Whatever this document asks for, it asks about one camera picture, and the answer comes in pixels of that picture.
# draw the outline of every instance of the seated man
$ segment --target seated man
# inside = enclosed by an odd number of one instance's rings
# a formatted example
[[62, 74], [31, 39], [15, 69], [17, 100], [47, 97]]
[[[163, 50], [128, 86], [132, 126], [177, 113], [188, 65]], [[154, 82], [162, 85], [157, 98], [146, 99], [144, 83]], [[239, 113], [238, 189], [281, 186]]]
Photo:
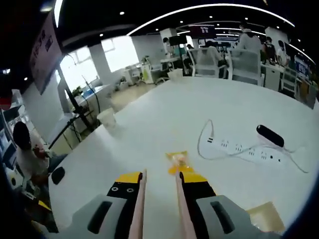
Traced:
[[48, 173], [62, 162], [65, 155], [49, 159], [39, 138], [29, 133], [23, 122], [17, 122], [13, 129], [13, 139], [17, 148], [16, 160], [26, 180], [41, 188], [48, 182]]

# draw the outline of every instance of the electrical outlet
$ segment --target electrical outlet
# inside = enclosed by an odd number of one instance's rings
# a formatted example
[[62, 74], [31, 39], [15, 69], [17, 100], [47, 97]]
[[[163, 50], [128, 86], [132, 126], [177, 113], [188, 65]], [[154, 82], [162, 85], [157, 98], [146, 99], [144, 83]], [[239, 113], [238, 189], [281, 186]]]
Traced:
[[230, 155], [236, 154], [234, 157], [240, 157], [254, 163], [280, 166], [284, 162], [289, 161], [289, 157], [278, 149], [259, 146], [247, 150], [248, 147], [249, 146], [243, 143], [232, 142], [225, 138], [213, 139], [211, 137], [206, 137], [205, 140], [200, 140], [199, 142], [200, 153], [206, 158], [213, 158], [212, 155], [215, 155], [214, 153], [218, 149]]

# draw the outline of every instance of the power cable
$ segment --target power cable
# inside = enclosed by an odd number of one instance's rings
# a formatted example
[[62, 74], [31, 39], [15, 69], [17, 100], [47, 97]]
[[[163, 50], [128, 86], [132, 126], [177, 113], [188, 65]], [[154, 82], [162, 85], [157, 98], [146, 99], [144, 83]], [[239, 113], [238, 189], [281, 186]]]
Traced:
[[245, 152], [247, 152], [247, 151], [249, 151], [249, 150], [251, 150], [251, 149], [253, 149], [253, 148], [257, 148], [257, 147], [273, 148], [273, 149], [275, 149], [275, 150], [283, 149], [283, 150], [284, 150], [283, 153], [284, 153], [286, 156], [289, 157], [289, 159], [293, 162], [293, 164], [295, 164], [295, 165], [297, 166], [297, 168], [298, 168], [300, 171], [302, 171], [303, 173], [309, 173], [308, 171], [305, 171], [305, 170], [303, 170], [302, 168], [300, 168], [300, 166], [294, 161], [294, 159], [293, 159], [292, 156], [291, 156], [292, 153], [296, 152], [296, 151], [297, 151], [299, 148], [301, 148], [301, 147], [297, 148], [296, 150], [287, 150], [286, 148], [284, 148], [284, 147], [281, 148], [281, 147], [279, 147], [279, 146], [275, 147], [275, 146], [269, 146], [268, 144], [255, 144], [255, 145], [252, 145], [251, 147], [246, 148], [246, 149], [244, 149], [244, 150], [242, 150], [242, 151], [240, 151], [240, 152], [231, 153], [231, 154], [226, 153], [227, 155], [225, 155], [225, 156], [220, 156], [220, 157], [215, 157], [215, 158], [206, 158], [206, 157], [204, 157], [203, 155], [200, 154], [199, 142], [200, 142], [200, 138], [201, 138], [201, 136], [202, 136], [202, 134], [203, 134], [203, 132], [204, 132], [205, 127], [206, 127], [209, 123], [211, 123], [211, 127], [212, 127], [212, 131], [211, 131], [211, 133], [210, 133], [210, 137], [211, 137], [211, 138], [214, 137], [213, 121], [209, 119], [209, 120], [205, 123], [203, 129], [201, 130], [200, 135], [199, 135], [199, 138], [198, 138], [198, 141], [197, 141], [197, 152], [198, 152], [198, 155], [199, 155], [200, 157], [202, 157], [203, 159], [206, 159], [206, 160], [217, 160], [217, 159], [224, 159], [224, 158], [229, 158], [229, 157], [237, 156], [238, 158], [240, 158], [240, 159], [242, 159], [242, 160], [244, 160], [244, 161], [251, 162], [251, 161], [246, 160], [246, 159], [244, 159], [244, 158], [242, 158], [242, 157], [239, 157], [239, 155], [242, 154], [242, 153], [245, 153]]

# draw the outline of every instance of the small box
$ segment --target small box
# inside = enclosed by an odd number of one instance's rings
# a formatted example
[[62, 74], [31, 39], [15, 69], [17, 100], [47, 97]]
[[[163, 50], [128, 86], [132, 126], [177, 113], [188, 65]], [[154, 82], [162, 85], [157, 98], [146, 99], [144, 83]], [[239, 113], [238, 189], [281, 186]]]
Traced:
[[284, 223], [272, 202], [249, 209], [247, 212], [251, 223], [264, 232], [281, 234], [285, 230]]

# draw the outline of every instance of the monitor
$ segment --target monitor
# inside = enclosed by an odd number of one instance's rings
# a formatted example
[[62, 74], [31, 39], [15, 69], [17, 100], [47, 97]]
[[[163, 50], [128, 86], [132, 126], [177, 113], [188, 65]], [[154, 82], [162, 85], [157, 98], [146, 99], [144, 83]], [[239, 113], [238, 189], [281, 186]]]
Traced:
[[308, 75], [308, 69], [307, 69], [307, 67], [306, 67], [304, 64], [302, 64], [302, 63], [300, 63], [300, 62], [298, 62], [298, 61], [296, 61], [296, 70], [297, 70], [298, 72], [304, 74], [305, 76]]
[[187, 43], [186, 35], [172, 36], [169, 38], [169, 44], [171, 46], [178, 46], [180, 44], [186, 44], [186, 43]]
[[192, 38], [216, 38], [215, 27], [213, 25], [193, 25], [189, 27]]

